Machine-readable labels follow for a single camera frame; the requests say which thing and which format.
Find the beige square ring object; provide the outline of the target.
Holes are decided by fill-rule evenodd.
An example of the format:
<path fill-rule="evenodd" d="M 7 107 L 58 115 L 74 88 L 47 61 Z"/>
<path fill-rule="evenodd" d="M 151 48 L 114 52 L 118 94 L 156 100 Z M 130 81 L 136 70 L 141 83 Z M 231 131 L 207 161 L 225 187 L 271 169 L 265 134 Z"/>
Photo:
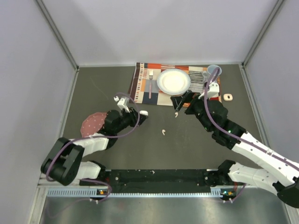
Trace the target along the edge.
<path fill-rule="evenodd" d="M 232 94 L 224 94 L 223 99 L 224 99 L 224 101 L 232 101 L 233 96 L 232 96 Z"/>

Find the white earbud charging case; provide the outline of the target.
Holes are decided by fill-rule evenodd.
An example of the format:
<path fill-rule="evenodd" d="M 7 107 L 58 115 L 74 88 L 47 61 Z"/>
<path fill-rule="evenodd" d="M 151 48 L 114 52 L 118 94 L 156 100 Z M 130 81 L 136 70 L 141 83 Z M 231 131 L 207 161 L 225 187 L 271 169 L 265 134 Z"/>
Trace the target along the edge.
<path fill-rule="evenodd" d="M 148 116 L 149 115 L 149 113 L 147 111 L 144 111 L 144 110 L 140 111 L 139 113 L 141 115 L 144 115 L 144 116 Z"/>

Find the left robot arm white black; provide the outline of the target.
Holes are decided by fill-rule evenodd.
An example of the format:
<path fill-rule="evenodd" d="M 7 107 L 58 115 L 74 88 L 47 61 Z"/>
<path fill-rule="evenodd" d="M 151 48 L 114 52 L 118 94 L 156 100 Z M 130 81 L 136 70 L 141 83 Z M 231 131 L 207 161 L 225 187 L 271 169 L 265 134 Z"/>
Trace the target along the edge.
<path fill-rule="evenodd" d="M 82 179 L 90 179 L 96 185 L 103 184 L 105 166 L 96 161 L 83 162 L 82 159 L 111 148 L 119 138 L 119 132 L 127 127 L 140 126 L 148 115 L 147 111 L 138 112 L 132 107 L 128 111 L 110 110 L 90 115 L 81 126 L 81 138 L 57 139 L 41 165 L 41 172 L 64 186 Z"/>

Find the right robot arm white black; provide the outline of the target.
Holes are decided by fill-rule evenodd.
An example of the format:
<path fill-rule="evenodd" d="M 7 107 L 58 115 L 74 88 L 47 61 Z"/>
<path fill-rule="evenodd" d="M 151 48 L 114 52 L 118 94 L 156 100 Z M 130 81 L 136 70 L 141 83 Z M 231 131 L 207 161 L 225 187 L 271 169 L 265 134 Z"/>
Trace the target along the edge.
<path fill-rule="evenodd" d="M 299 207 L 299 165 L 253 137 L 245 128 L 228 119 L 228 110 L 218 100 L 187 91 L 172 96 L 175 111 L 188 103 L 185 114 L 195 115 L 212 138 L 229 150 L 250 159 L 260 168 L 246 167 L 238 162 L 226 161 L 219 167 L 218 179 L 228 185 L 232 181 L 256 186 L 275 194 L 285 204 Z"/>

